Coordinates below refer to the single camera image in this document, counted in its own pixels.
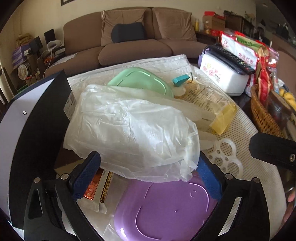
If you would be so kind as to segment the person's right hand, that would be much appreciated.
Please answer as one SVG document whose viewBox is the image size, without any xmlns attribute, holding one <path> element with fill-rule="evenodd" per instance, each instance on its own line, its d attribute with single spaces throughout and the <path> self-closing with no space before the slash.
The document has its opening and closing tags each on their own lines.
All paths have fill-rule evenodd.
<svg viewBox="0 0 296 241">
<path fill-rule="evenodd" d="M 287 199 L 288 205 L 287 205 L 286 212 L 283 216 L 284 223 L 288 220 L 289 216 L 292 214 L 293 207 L 294 207 L 294 200 L 295 200 L 295 191 L 293 191 Z"/>
</svg>

